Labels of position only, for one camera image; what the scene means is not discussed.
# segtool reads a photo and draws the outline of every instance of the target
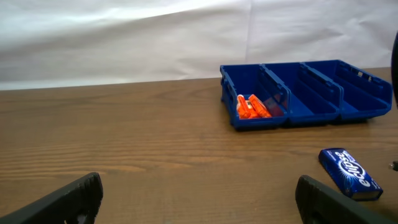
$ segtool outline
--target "orange object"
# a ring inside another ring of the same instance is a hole
[[[249,97],[249,101],[256,112],[263,118],[271,118],[271,114],[267,110],[266,106],[262,104],[261,100],[257,98],[254,94]]]
[[[256,112],[256,110],[253,108],[249,100],[246,100],[246,104],[248,105],[249,111],[250,111],[250,117],[249,119],[252,118],[261,118],[261,116]]]
[[[243,95],[238,95],[238,104],[236,105],[236,111],[238,112],[240,119],[247,119],[250,117],[249,107],[246,104],[246,100],[244,100]]]

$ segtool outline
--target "empty blue bin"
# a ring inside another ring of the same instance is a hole
[[[264,73],[260,65],[222,65],[221,86],[223,95],[221,100],[227,106],[230,122],[236,128],[273,127],[287,120],[287,102],[289,90],[283,84]],[[271,118],[239,119],[236,112],[237,96],[245,99],[255,94],[272,115]]]
[[[291,124],[327,123],[339,115],[341,92],[333,82],[303,63],[264,64],[290,89]]]
[[[391,109],[392,85],[341,60],[305,62],[333,80],[343,92],[340,119],[367,119]]]

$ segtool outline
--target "blue package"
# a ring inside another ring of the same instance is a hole
[[[319,161],[345,196],[365,201],[377,200],[383,193],[383,189],[345,149],[323,149],[319,153]]]

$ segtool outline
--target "white backdrop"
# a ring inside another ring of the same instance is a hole
[[[398,0],[2,0],[0,90],[218,77],[221,64],[387,67]]]

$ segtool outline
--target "brown wood surface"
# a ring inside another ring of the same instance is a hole
[[[390,80],[389,69],[369,70]],[[236,132],[220,80],[0,91],[0,216],[91,171],[96,223],[301,223],[294,200],[345,147],[384,189],[362,203],[398,221],[398,112],[367,123]]]

